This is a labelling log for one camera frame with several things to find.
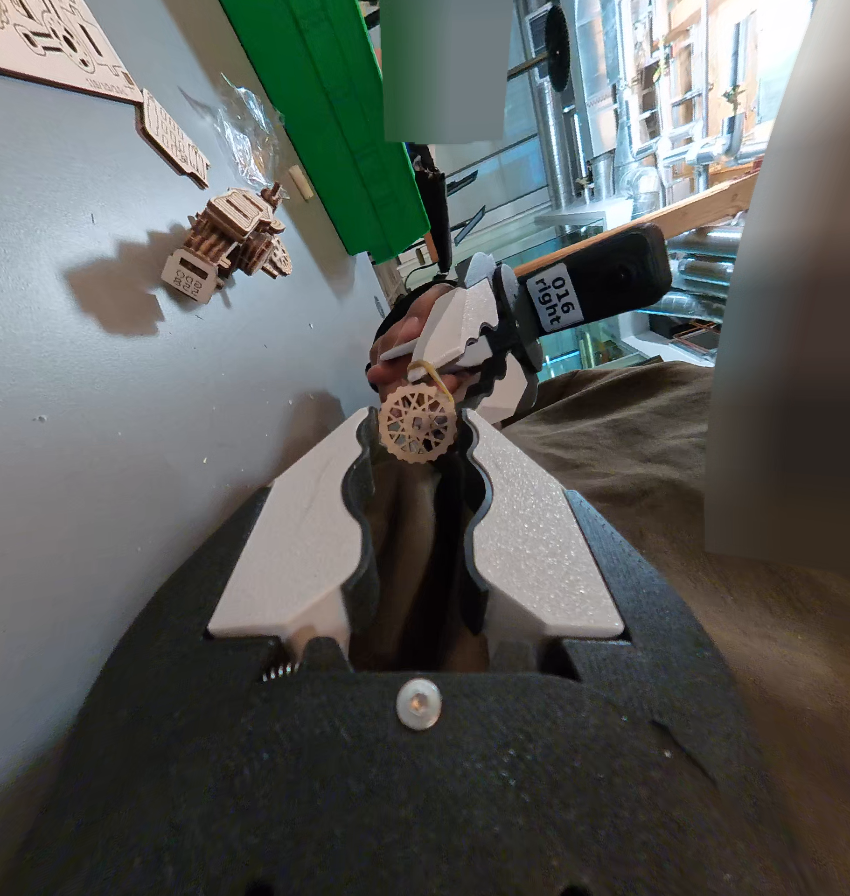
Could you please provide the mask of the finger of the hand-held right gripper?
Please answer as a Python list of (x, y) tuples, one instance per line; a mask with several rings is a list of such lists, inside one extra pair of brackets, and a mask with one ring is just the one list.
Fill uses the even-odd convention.
[(440, 297), (431, 309), (412, 353), (413, 363), (426, 362), (438, 371), (470, 369), (493, 354), (487, 335), (498, 328), (498, 306), (489, 282), (457, 287)]
[(469, 384), (469, 409), (496, 428), (503, 428), (533, 406), (538, 376), (504, 348), (479, 365)]

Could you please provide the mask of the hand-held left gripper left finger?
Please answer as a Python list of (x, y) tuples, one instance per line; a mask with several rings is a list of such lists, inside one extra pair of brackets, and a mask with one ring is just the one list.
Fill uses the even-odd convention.
[(294, 658), (316, 637), (348, 656), (379, 600), (366, 510), (377, 414), (360, 409), (274, 479), (207, 626), (217, 638), (274, 636)]

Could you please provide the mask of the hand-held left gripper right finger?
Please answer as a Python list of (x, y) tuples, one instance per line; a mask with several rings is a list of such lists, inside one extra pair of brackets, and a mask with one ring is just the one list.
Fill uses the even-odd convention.
[(538, 654), (558, 640), (620, 638), (624, 620), (565, 488), (481, 415), (464, 420), (466, 459), (485, 486), (464, 536), (470, 618), (489, 659), (510, 645)]

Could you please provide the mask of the yellow rubber band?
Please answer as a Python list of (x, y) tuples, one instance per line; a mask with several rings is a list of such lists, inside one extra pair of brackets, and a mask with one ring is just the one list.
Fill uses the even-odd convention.
[(425, 359), (412, 360), (407, 367), (406, 380), (410, 386), (416, 388), (426, 388), (426, 386), (436, 388), (443, 396), (442, 401), (445, 406), (454, 409), (453, 394), (446, 386), (438, 369), (431, 362)]

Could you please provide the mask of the small wooden gear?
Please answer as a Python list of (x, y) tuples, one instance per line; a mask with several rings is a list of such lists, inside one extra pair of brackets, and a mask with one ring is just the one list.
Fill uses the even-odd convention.
[(456, 438), (457, 415), (451, 396), (427, 385), (403, 385), (382, 403), (378, 434), (389, 454), (408, 463), (430, 463)]

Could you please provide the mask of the wooden model car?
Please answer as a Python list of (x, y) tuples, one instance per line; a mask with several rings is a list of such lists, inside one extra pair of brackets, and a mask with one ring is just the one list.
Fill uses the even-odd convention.
[(206, 305), (236, 273), (290, 276), (285, 224), (276, 215), (284, 198), (282, 185), (274, 183), (257, 194), (235, 187), (210, 199), (189, 218), (183, 244), (164, 263), (162, 283)]

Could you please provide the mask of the person's right hand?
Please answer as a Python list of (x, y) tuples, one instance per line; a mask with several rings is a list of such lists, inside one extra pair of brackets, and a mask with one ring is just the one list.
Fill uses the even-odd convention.
[(453, 288), (446, 281), (419, 287), (399, 299), (383, 321), (370, 348), (366, 369), (368, 382), (380, 401), (408, 383), (406, 375), (411, 364), (411, 352), (387, 360), (383, 356), (398, 345), (418, 340), (435, 303)]

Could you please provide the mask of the slanted wooden beam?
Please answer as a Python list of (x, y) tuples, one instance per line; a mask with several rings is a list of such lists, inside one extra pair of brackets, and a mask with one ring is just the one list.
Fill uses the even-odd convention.
[(667, 240), (689, 230), (696, 230), (710, 226), (724, 218), (731, 218), (737, 212), (747, 210), (750, 206), (759, 173), (760, 168), (754, 168), (745, 176), (714, 185), (703, 193), (656, 210), (617, 228), (604, 231), (555, 252), (544, 254), (527, 263), (519, 264), (514, 267), (514, 273), (518, 278), (528, 277), (546, 267), (564, 261), (574, 253), (603, 244), (612, 237), (643, 225), (655, 227), (661, 232), (662, 238)]

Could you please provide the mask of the black floor lamp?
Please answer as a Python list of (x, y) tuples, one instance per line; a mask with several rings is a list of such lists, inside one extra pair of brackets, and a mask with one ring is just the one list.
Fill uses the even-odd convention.
[(548, 81), (554, 92), (561, 94), (571, 74), (571, 43), (564, 11), (559, 4), (550, 3), (527, 18), (527, 35), (531, 38), (534, 22), (543, 27), (542, 43), (532, 58), (509, 69), (507, 82), (535, 70), (539, 79)]

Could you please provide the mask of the green plastic bin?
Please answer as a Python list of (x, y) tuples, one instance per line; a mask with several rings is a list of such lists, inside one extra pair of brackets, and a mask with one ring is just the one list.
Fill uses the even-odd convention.
[(429, 228), (358, 2), (222, 1), (338, 236), (385, 263)]

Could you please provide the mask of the clear plastic bag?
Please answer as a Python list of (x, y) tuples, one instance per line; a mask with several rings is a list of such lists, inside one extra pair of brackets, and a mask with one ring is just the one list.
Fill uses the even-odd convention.
[(188, 105), (214, 130), (230, 170), (242, 185), (259, 192), (278, 189), (280, 142), (260, 97), (224, 73), (216, 84), (216, 103), (205, 103), (180, 88)]

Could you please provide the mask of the small slotted wooden piece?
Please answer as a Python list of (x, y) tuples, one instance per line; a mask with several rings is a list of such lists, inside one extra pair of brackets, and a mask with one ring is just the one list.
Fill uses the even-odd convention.
[(175, 169), (198, 186), (207, 188), (210, 167), (207, 157), (148, 89), (143, 88), (141, 95), (139, 126), (142, 133)]

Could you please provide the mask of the wooden puzzle sheet with gear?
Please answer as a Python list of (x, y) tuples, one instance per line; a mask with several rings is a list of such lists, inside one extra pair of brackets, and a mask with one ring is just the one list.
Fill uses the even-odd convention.
[(83, 1), (0, 1), (0, 73), (142, 103), (140, 87)]

